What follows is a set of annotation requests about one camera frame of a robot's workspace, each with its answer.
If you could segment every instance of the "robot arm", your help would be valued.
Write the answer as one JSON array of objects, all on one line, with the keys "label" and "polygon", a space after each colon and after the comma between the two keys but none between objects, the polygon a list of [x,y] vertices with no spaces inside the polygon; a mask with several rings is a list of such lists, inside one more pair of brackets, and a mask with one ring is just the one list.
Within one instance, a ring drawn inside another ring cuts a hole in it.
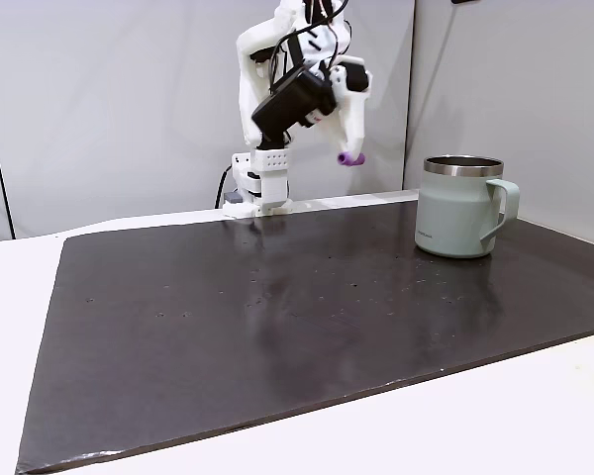
[{"label": "robot arm", "polygon": [[347,2],[281,0],[272,20],[238,38],[240,112],[250,152],[232,157],[238,188],[225,200],[229,216],[290,209],[286,133],[295,124],[321,124],[340,164],[365,162],[364,104],[372,75],[362,59],[344,55],[350,41]]}]

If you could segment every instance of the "black table mat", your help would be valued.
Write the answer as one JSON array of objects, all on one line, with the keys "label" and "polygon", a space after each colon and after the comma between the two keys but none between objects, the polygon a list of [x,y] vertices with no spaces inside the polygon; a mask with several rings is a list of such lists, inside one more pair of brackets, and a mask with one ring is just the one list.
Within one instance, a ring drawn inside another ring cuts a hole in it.
[{"label": "black table mat", "polygon": [[594,334],[594,245],[518,222],[414,245],[416,204],[66,241],[17,470],[314,411]]}]

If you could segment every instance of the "wire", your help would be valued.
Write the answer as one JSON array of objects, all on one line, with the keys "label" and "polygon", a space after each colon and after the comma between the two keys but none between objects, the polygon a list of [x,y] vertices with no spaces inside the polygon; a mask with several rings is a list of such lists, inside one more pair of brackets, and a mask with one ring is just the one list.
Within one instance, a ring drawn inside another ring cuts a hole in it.
[{"label": "wire", "polygon": [[345,22],[347,23],[347,26],[349,27],[349,43],[347,44],[347,48],[344,50],[344,52],[342,52],[342,54],[347,53],[347,50],[349,49],[349,46],[352,43],[352,24],[348,20],[345,20]]},{"label": "wire", "polygon": [[281,50],[284,53],[284,76],[285,76],[286,72],[288,71],[288,51],[284,51],[284,48],[282,48]]},{"label": "wire", "polygon": [[227,174],[231,170],[231,165],[227,167],[225,172],[222,174],[222,179],[220,180],[220,186],[218,187],[218,196],[216,196],[216,210],[220,209],[220,198],[222,198],[222,189],[225,186],[225,180],[227,179]]},{"label": "wire", "polygon": [[297,37],[302,33],[312,32],[315,28],[321,27],[322,25],[332,22],[336,16],[338,16],[343,10],[346,9],[348,2],[349,0],[344,0],[344,3],[341,7],[339,7],[339,10],[335,11],[330,17],[324,17],[322,20],[313,23],[312,25],[302,28],[301,30],[295,30],[294,32],[284,35],[282,38],[279,39],[279,41],[273,48],[273,53],[270,56],[270,62],[268,63],[268,82],[271,93],[275,91],[275,74],[277,73],[277,53],[279,51],[279,47],[281,47],[284,42],[290,40],[293,37]]},{"label": "wire", "polygon": [[335,62],[335,59],[337,59],[337,56],[339,55],[339,35],[337,35],[337,32],[335,32],[335,30],[333,29],[333,27],[330,23],[328,24],[328,29],[335,36],[335,52],[333,53],[332,58],[330,59],[330,62],[328,63],[328,70],[330,71],[333,68],[333,63]]}]

